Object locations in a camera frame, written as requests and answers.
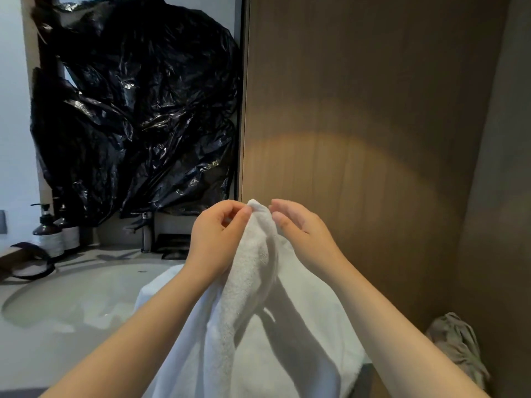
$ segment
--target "chrome faucet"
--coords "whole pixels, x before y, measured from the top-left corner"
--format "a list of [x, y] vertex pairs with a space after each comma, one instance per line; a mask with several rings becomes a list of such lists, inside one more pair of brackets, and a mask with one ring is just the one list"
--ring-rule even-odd
[[155, 217], [153, 212], [143, 212], [140, 219], [124, 226], [124, 230], [133, 234], [138, 229], [142, 228], [142, 248], [141, 253], [150, 253], [155, 242]]

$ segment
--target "forearm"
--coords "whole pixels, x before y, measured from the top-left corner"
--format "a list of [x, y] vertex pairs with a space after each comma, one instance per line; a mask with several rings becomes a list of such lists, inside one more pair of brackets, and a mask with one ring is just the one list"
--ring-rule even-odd
[[393, 397], [487, 397], [348, 261], [326, 281]]
[[141, 397], [212, 280], [185, 266], [43, 396]]

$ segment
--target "black plastic bag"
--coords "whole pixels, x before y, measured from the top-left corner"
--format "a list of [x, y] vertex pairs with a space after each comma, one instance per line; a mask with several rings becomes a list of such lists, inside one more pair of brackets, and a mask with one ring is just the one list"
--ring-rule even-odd
[[36, 72], [32, 134], [46, 180], [81, 223], [118, 209], [195, 215], [227, 198], [240, 86], [227, 29], [164, 0], [38, 7], [33, 19], [78, 88]]

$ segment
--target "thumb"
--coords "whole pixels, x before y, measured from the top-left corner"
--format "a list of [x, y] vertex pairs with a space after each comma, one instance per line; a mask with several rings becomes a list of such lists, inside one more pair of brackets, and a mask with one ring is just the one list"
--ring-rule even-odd
[[275, 211], [272, 216], [278, 227], [282, 229], [286, 239], [288, 239], [292, 245], [295, 246], [303, 242], [303, 238], [306, 234], [302, 232], [302, 230], [299, 229], [286, 215]]
[[223, 231], [228, 234], [231, 240], [233, 240], [236, 245], [240, 244], [242, 239], [243, 232], [247, 226], [247, 222], [251, 217], [253, 210], [250, 206], [245, 206], [237, 212], [234, 216], [234, 219], [229, 223], [229, 225]]

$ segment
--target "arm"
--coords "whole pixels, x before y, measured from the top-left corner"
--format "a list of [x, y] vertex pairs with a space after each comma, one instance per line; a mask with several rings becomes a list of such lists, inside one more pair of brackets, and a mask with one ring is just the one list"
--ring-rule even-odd
[[179, 274], [43, 397], [141, 397], [197, 300], [232, 263], [250, 215], [248, 206], [229, 200], [204, 211]]
[[487, 397], [348, 262], [317, 215], [285, 200], [269, 209], [297, 258], [335, 291], [393, 397]]

